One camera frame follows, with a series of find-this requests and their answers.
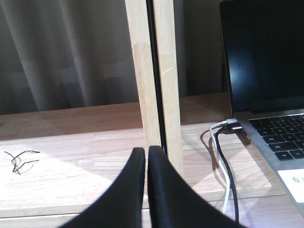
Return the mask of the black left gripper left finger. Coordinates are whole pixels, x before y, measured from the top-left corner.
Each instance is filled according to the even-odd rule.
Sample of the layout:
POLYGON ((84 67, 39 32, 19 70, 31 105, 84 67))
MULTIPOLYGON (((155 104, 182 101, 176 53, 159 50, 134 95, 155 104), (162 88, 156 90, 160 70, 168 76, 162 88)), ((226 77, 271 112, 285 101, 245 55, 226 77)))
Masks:
POLYGON ((141 228, 144 179, 144 149, 133 148, 126 165, 102 196, 61 227, 141 228))

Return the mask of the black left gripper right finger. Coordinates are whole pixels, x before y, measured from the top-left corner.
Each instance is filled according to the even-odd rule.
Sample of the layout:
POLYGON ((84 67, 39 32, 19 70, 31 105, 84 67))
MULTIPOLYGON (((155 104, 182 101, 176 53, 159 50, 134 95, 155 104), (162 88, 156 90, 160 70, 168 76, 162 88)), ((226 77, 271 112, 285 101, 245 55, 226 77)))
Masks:
POLYGON ((148 155, 148 201, 154 228, 240 228, 177 173, 160 146, 148 155))

